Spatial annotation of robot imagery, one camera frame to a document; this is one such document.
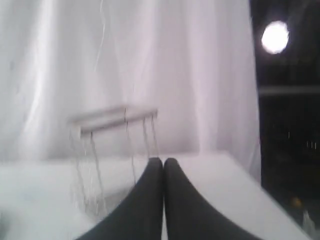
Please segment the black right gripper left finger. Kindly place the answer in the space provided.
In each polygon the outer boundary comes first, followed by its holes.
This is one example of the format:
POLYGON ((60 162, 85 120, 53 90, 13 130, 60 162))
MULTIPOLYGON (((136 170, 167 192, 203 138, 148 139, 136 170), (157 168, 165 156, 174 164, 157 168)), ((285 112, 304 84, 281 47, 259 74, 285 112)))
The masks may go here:
POLYGON ((125 199, 79 240, 160 240, 163 227, 163 163, 150 158, 125 199))

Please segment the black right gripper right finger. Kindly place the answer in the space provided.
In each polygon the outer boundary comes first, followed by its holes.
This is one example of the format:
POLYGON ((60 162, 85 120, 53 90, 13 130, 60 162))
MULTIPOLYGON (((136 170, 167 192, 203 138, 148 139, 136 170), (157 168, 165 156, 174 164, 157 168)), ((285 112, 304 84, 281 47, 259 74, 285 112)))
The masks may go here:
POLYGON ((164 204, 169 240, 253 238, 202 197, 174 158, 168 158, 164 163, 164 204))

